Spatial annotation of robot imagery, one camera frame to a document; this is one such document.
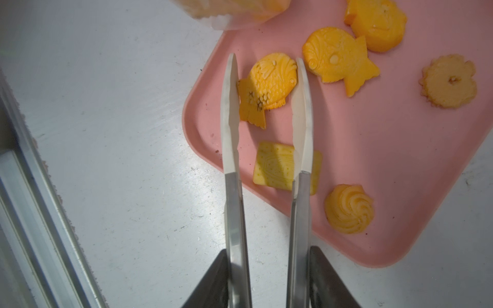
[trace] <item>swirl cookie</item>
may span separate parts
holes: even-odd
[[[325,199],[325,215],[335,230],[359,233],[373,220],[372,203],[361,185],[337,185]]]

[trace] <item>metal tong arm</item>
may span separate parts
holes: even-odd
[[[287,270],[287,308],[307,308],[309,298],[309,250],[312,232],[310,173],[299,173],[298,195],[291,207],[291,231]]]

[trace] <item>fish-shaped cookie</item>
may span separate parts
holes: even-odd
[[[327,27],[313,32],[302,52],[308,69],[320,76],[322,82],[343,79],[348,97],[366,80],[380,75],[379,68],[368,59],[365,37],[355,39],[339,28]]]
[[[286,96],[298,81],[296,62],[283,53],[269,54],[238,81],[240,120],[266,128],[265,110],[286,104]]]

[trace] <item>flower-shaped cookie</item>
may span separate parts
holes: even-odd
[[[474,63],[464,62],[461,55],[442,56],[423,68],[421,95],[443,108],[457,108],[471,102],[476,96]]]

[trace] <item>black handle grip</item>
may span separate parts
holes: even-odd
[[[312,308],[361,308],[317,246],[310,248]]]
[[[182,308],[228,307],[228,254],[219,252]]]

